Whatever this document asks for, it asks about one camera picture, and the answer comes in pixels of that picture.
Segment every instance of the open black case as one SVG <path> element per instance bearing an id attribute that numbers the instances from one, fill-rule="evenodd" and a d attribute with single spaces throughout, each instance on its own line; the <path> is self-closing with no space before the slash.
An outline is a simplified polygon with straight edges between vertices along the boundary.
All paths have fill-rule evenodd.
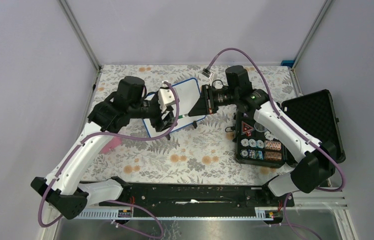
<path id="1" fill-rule="evenodd" d="M 279 106 L 303 130 L 322 142 L 332 142 L 337 148 L 335 159 L 337 163 L 345 161 L 346 156 L 338 127 L 339 119 L 336 117 L 330 91 L 325 89 L 296 97 L 282 102 Z M 256 123 L 253 116 L 244 115 L 239 111 L 235 115 L 233 141 L 235 142 L 235 160 L 240 164 L 270 168 L 280 168 L 284 163 L 290 166 L 297 164 L 277 136 Z"/>

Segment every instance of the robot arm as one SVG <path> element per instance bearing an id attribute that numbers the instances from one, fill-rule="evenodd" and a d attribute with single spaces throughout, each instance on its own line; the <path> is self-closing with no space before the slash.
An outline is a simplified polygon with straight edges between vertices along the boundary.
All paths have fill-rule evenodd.
<path id="1" fill-rule="evenodd" d="M 215 77 L 213 72 L 203 70 L 205 76 Z M 276 197 L 300 190 L 310 193 L 335 172 L 335 167 L 311 144 L 322 148 L 332 158 L 336 155 L 336 147 L 331 142 L 321 141 L 292 121 L 278 106 L 279 114 L 272 108 L 268 94 L 261 89 L 253 89 L 248 72 L 237 65 L 225 71 L 228 86 L 216 89 L 211 85 L 203 85 L 200 98 L 189 112 L 189 116 L 214 114 L 220 106 L 235 104 L 243 113 L 253 116 L 254 120 L 271 131 L 291 152 L 298 165 L 289 173 L 279 175 L 267 183 Z M 285 122 L 287 121 L 299 133 L 306 136 L 305 142 Z"/>
<path id="2" fill-rule="evenodd" d="M 89 184 L 80 183 L 94 158 L 114 137 L 97 133 L 118 133 L 133 118 L 150 119 L 157 132 L 174 123 L 174 94 L 166 87 L 161 87 L 151 100 L 145 100 L 146 93 L 142 96 L 144 84 L 142 79 L 133 76 L 122 79 L 117 91 L 98 103 L 88 115 L 88 123 L 59 165 L 45 178 L 36 177 L 31 182 L 31 187 L 41 196 L 49 189 L 45 201 L 53 205 L 65 218 L 75 218 L 86 206 L 118 199 L 123 190 L 124 183 L 118 178 Z"/>

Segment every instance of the sticker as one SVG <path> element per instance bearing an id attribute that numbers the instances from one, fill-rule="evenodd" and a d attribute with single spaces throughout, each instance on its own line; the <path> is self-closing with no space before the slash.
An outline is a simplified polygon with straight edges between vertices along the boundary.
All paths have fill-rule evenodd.
<path id="1" fill-rule="evenodd" d="M 241 134 L 251 133 L 255 130 L 251 125 L 245 123 L 244 121 L 241 122 Z"/>
<path id="2" fill-rule="evenodd" d="M 255 152 L 255 150 L 249 150 L 249 158 L 256 159 L 256 152 Z"/>
<path id="3" fill-rule="evenodd" d="M 265 132 L 265 138 L 272 141 L 274 140 L 274 135 L 270 131 Z"/>
<path id="4" fill-rule="evenodd" d="M 274 151 L 266 151 L 265 152 L 265 160 L 269 161 L 281 161 L 281 153 L 274 152 Z"/>
<path id="5" fill-rule="evenodd" d="M 257 123 L 257 122 L 255 122 L 255 124 L 254 124 L 254 129 L 256 129 L 256 131 L 258 131 L 260 133 L 263 133 L 263 132 L 267 131 L 267 129 L 264 127 L 264 125 L 262 125 L 260 123 Z"/>
<path id="6" fill-rule="evenodd" d="M 242 139 L 240 143 L 243 147 L 249 146 L 249 141 L 246 138 Z"/>
<path id="7" fill-rule="evenodd" d="M 240 155 L 244 158 L 247 158 L 249 153 L 246 149 L 241 150 Z"/>
<path id="8" fill-rule="evenodd" d="M 279 142 L 279 141 L 265 141 L 265 149 L 281 151 L 281 142 Z"/>
<path id="9" fill-rule="evenodd" d="M 249 139 L 249 146 L 256 148 L 256 141 L 254 139 Z"/>
<path id="10" fill-rule="evenodd" d="M 260 160 L 264 160 L 264 155 L 262 154 L 262 151 L 256 151 L 256 156 L 259 157 Z"/>
<path id="11" fill-rule="evenodd" d="M 264 148 L 264 142 L 262 140 L 257 140 L 256 145 L 258 148 L 263 149 Z"/>

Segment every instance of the black case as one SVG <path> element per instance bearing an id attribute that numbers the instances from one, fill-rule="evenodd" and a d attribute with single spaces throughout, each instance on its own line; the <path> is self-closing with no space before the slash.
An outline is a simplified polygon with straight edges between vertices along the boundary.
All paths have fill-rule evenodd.
<path id="1" fill-rule="evenodd" d="M 337 148 L 335 161 L 342 163 L 346 159 L 343 150 L 342 140 L 340 138 L 338 122 L 333 106 L 333 99 L 330 91 L 327 89 L 314 92 L 308 95 L 296 97 L 281 103 L 281 109 L 303 130 L 318 138 L 322 142 L 331 141 Z M 235 160 L 240 164 L 251 164 L 270 168 L 280 168 L 287 163 L 290 166 L 297 164 L 292 154 L 284 145 L 282 146 L 282 161 L 267 161 L 260 159 L 251 159 L 242 157 L 240 152 L 242 149 L 248 149 L 241 145 L 241 140 L 246 138 L 261 139 L 265 141 L 264 133 L 253 131 L 255 134 L 251 137 L 242 135 L 242 122 L 254 126 L 253 116 L 243 117 L 243 114 L 237 112 L 235 121 Z"/>
<path id="2" fill-rule="evenodd" d="M 333 98 L 329 90 L 324 89 L 304 96 L 296 97 L 281 104 L 281 109 L 303 130 L 321 140 L 332 142 L 336 149 L 336 163 L 346 159 L 340 138 L 339 119 L 333 106 Z M 284 160 L 290 166 L 297 164 L 292 154 L 283 147 Z"/>

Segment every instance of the foam case lid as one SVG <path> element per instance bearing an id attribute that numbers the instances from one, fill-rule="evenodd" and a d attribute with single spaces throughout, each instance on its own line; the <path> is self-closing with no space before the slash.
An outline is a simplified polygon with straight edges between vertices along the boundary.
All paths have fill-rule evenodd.
<path id="1" fill-rule="evenodd" d="M 340 138 L 338 122 L 333 106 L 333 99 L 327 89 L 304 96 L 296 97 L 281 103 L 281 109 L 303 130 L 322 142 L 331 141 L 337 148 L 337 163 L 346 159 Z M 284 159 L 290 165 L 294 164 L 291 153 L 285 149 Z"/>

